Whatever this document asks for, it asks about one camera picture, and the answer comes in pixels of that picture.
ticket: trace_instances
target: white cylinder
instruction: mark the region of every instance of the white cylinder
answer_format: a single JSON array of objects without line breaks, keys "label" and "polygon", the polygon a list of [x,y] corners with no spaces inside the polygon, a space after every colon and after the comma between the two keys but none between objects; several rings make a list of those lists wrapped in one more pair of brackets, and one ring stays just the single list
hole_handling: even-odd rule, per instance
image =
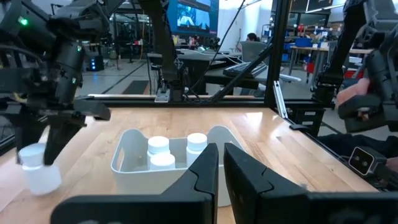
[{"label": "white cylinder", "polygon": [[175,169],[175,158],[171,153],[158,153],[150,159],[150,170]]},{"label": "white cylinder", "polygon": [[202,133],[190,134],[187,138],[187,167],[199,157],[207,147],[207,136]]},{"label": "white cylinder", "polygon": [[148,139],[147,166],[150,169],[150,159],[158,153],[170,153],[169,139],[163,136],[154,136]]},{"label": "white cylinder", "polygon": [[58,189],[61,173],[56,165],[44,166],[45,144],[36,143],[19,151],[24,179],[34,195],[44,195]]}]

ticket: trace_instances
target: floor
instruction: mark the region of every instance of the floor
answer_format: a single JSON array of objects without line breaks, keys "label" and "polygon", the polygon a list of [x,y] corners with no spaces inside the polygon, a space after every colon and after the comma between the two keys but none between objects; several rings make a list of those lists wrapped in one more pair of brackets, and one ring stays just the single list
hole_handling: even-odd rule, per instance
[{"label": "floor", "polygon": [[[83,74],[83,88],[78,91],[79,95],[87,95],[90,93],[96,94],[123,94],[126,93],[126,90],[134,81],[148,81],[149,76],[147,72],[147,64],[145,60],[137,60],[134,63],[127,63],[125,60],[120,60],[116,65],[115,61],[109,61],[108,66],[105,70],[100,72],[85,72]],[[282,90],[285,98],[310,98],[312,93],[310,92],[310,87],[305,83],[306,73],[301,70],[293,70],[293,76],[299,77],[302,79],[301,82],[298,83],[289,83],[286,84]],[[152,81],[152,89],[154,89],[155,85],[155,73],[151,71],[150,78]],[[144,82],[146,88],[142,89],[144,94],[149,94],[149,82]],[[219,90],[218,85],[207,84],[207,90],[209,94],[213,94]],[[238,95],[240,93],[240,88],[235,88],[234,94]],[[9,135],[12,132],[12,129],[6,123],[5,120],[1,120],[0,124],[4,124],[6,128],[3,129],[0,134],[4,137]],[[323,122],[332,128],[336,129],[341,133],[345,133],[344,122],[339,119],[336,110],[327,110],[324,117]],[[319,136],[324,136],[327,134],[335,133],[333,130],[327,128],[326,126],[322,126]],[[369,137],[384,140],[392,133],[386,127],[374,129],[371,131],[366,131],[365,134]]]}]

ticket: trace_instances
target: white plastic container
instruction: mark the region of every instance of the white plastic container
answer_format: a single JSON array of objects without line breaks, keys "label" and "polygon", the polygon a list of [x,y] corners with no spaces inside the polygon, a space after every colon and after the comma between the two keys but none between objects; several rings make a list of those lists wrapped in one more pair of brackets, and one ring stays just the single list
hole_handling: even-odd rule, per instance
[{"label": "white plastic container", "polygon": [[187,137],[187,167],[199,157],[207,147],[207,136],[202,133],[193,133]]},{"label": "white plastic container", "polygon": [[61,185],[61,173],[56,165],[44,166],[44,143],[35,143],[19,151],[24,178],[34,195],[45,195]]},{"label": "white plastic container", "polygon": [[163,136],[154,136],[148,139],[147,167],[150,168],[150,159],[158,153],[170,153],[169,139]]},{"label": "white plastic container", "polygon": [[[206,136],[208,144],[216,143],[219,152],[218,206],[231,205],[223,165],[224,144],[230,142],[240,149],[244,149],[227,127],[215,126]],[[111,163],[117,193],[161,194],[188,169],[186,137],[170,139],[169,148],[175,158],[175,169],[149,170],[147,168],[147,148],[148,139],[138,129],[126,130],[122,134]]]},{"label": "white plastic container", "polygon": [[175,158],[171,153],[158,153],[150,159],[150,170],[175,169]]}]

